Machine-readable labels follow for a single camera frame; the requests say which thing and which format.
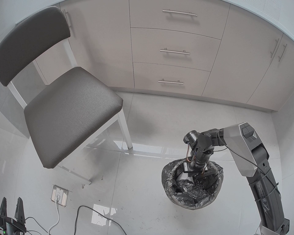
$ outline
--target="countertop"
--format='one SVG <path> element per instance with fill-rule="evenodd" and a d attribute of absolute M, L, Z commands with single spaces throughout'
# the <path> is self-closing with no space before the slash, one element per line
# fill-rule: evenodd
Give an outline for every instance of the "countertop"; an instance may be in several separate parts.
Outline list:
<path fill-rule="evenodd" d="M 23 19 L 64 0 L 1 0 L 0 41 Z M 268 21 L 294 40 L 293 0 L 223 0 Z"/>

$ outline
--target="outlet cover plate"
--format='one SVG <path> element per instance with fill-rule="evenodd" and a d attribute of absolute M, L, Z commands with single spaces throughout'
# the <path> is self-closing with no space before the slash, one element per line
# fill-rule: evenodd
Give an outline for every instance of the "outlet cover plate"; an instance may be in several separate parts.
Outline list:
<path fill-rule="evenodd" d="M 64 189 L 64 188 L 61 188 L 57 185 L 53 185 L 53 191 L 52 191 L 52 196 L 51 196 L 51 201 L 55 202 L 54 201 L 54 198 L 55 198 L 55 194 L 56 194 L 56 191 L 60 191 L 60 190 L 63 190 L 63 195 L 62 195 L 62 198 L 61 198 L 61 202 L 58 202 L 59 205 L 62 205 L 63 207 L 66 206 L 66 201 L 67 201 L 67 196 L 69 194 L 69 191 Z"/>

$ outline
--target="chair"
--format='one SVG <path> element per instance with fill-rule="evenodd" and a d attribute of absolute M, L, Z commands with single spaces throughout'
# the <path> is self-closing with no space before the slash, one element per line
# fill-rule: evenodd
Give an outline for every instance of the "chair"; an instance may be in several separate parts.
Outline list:
<path fill-rule="evenodd" d="M 47 7 L 28 17 L 0 42 L 0 82 L 8 86 L 24 108 L 28 130 L 43 166 L 70 172 L 84 184 L 90 184 L 90 180 L 70 171 L 60 162 L 80 151 L 116 120 L 128 148 L 133 146 L 122 98 L 77 66 L 68 37 L 70 30 L 66 18 L 57 7 Z M 26 104 L 12 79 L 62 40 L 73 68 Z"/>

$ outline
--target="chair backrest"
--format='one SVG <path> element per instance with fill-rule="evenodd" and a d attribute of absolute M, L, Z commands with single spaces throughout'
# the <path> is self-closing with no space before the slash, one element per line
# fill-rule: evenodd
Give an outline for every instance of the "chair backrest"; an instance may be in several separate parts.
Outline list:
<path fill-rule="evenodd" d="M 55 6 L 20 22 L 0 42 L 0 82 L 7 86 L 30 62 L 70 35 L 65 16 Z"/>

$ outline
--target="chair frame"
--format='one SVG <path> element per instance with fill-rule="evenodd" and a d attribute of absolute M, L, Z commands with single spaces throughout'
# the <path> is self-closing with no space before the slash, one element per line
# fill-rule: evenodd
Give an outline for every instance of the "chair frame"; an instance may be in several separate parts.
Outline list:
<path fill-rule="evenodd" d="M 69 58 L 69 61 L 71 63 L 71 66 L 73 68 L 77 67 L 78 64 L 77 64 L 76 59 L 74 57 L 74 54 L 73 54 L 73 52 L 71 50 L 71 46 L 69 44 L 68 38 L 64 39 L 62 42 L 63 42 L 63 47 L 64 47 L 64 49 L 66 51 L 66 54 L 67 54 L 67 56 Z M 8 88 L 11 91 L 11 93 L 14 95 L 16 100 L 19 102 L 19 104 L 22 106 L 22 108 L 24 109 L 27 106 L 27 103 L 21 97 L 21 95 L 19 94 L 19 92 L 15 88 L 12 81 L 8 84 Z M 126 118 L 125 118 L 125 115 L 123 113 L 123 109 L 121 109 L 121 111 L 119 111 L 111 119 L 109 119 L 102 127 L 100 127 L 91 136 L 89 136 L 80 146 L 78 146 L 68 156 L 71 156 L 71 155 L 77 153 L 78 151 L 81 151 L 84 147 L 86 147 L 92 140 L 94 140 L 98 135 L 100 135 L 103 131 L 105 131 L 116 120 L 119 123 L 119 126 L 120 126 L 121 131 L 122 131 L 123 136 L 124 136 L 124 140 L 126 141 L 126 144 L 127 144 L 128 148 L 131 149 L 133 147 L 133 144 L 132 144 L 130 133 L 129 133 L 129 130 L 128 130 L 128 126 L 127 126 L 127 123 L 126 123 Z M 58 171 L 61 171 L 61 172 L 69 172 L 72 177 L 74 177 L 76 180 L 80 181 L 83 184 L 87 184 L 87 185 L 91 184 L 91 181 L 89 179 L 87 179 L 87 178 L 85 178 L 85 177 L 83 177 L 83 176 L 81 176 L 81 175 L 67 169 L 66 167 L 64 167 L 62 165 L 62 161 L 54 169 L 58 170 Z"/>

